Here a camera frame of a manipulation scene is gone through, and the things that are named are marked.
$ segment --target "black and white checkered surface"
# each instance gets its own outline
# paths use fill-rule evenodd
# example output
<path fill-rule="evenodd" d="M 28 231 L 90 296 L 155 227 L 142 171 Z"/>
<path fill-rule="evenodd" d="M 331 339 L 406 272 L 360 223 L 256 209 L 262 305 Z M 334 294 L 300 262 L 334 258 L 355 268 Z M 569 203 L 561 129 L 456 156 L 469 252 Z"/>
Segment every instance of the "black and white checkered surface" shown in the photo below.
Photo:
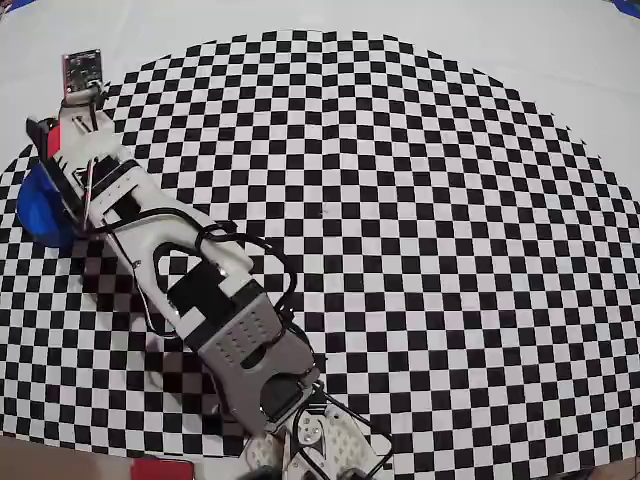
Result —
<path fill-rule="evenodd" d="M 393 431 L 398 476 L 522 479 L 634 455 L 640 208 L 553 116 L 357 32 L 194 46 L 111 91 L 124 143 L 167 194 L 292 259 L 327 388 Z M 210 414 L 197 357 L 145 331 L 113 253 L 24 234 L 28 157 L 0 177 L 2 431 L 237 453 L 242 429 Z M 249 251 L 277 295 L 278 261 Z"/>

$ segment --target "blue object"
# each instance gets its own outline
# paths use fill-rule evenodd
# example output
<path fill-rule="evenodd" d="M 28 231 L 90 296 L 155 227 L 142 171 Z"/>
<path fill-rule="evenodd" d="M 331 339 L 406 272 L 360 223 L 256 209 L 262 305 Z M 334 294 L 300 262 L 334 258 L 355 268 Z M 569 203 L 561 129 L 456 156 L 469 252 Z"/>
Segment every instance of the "blue object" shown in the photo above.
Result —
<path fill-rule="evenodd" d="M 613 0 L 613 4 L 618 7 L 622 13 L 640 18 L 640 5 L 634 3 L 633 0 Z"/>
<path fill-rule="evenodd" d="M 20 7 L 24 7 L 25 5 L 29 5 L 30 3 L 35 2 L 36 0 L 13 0 L 11 3 L 11 10 L 16 10 Z"/>
<path fill-rule="evenodd" d="M 60 194 L 40 162 L 31 169 L 18 192 L 18 218 L 34 240 L 47 247 L 68 246 L 76 237 L 65 216 Z"/>

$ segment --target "circuit board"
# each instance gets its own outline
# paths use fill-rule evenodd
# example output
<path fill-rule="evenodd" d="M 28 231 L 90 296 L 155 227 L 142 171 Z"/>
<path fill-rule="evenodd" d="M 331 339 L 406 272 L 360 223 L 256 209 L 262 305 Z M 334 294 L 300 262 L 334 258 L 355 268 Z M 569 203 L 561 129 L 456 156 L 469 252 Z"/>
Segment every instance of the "circuit board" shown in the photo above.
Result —
<path fill-rule="evenodd" d="M 93 83 L 102 83 L 102 58 L 100 50 L 87 50 L 62 57 L 64 93 L 81 92 Z"/>

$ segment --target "robotic manipulator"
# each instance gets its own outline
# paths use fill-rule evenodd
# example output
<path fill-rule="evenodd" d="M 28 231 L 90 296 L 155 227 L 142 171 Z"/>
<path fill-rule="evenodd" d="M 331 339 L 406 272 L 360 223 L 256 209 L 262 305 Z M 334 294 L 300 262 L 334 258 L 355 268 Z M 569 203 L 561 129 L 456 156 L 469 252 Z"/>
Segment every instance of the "robotic manipulator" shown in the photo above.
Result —
<path fill-rule="evenodd" d="M 66 95 L 58 118 L 27 120 L 42 166 L 78 233 L 106 236 L 140 290 L 147 321 L 149 299 L 208 367 L 223 408 L 254 435 L 275 433 L 312 394 L 319 371 L 287 293 L 272 305 L 236 242 L 286 258 L 165 195 L 121 145 L 101 111 L 104 98 L 97 83 Z M 158 263 L 171 250 L 202 261 L 164 291 Z"/>

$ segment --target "red object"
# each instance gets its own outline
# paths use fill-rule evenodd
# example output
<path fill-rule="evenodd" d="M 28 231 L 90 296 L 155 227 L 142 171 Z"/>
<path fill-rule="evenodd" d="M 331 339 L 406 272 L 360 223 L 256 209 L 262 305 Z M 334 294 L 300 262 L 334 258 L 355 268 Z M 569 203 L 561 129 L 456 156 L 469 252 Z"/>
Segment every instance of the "red object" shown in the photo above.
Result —
<path fill-rule="evenodd" d="M 131 480 L 193 480 L 193 463 L 158 458 L 137 458 Z"/>
<path fill-rule="evenodd" d="M 47 135 L 47 160 L 60 150 L 60 125 L 56 125 Z"/>

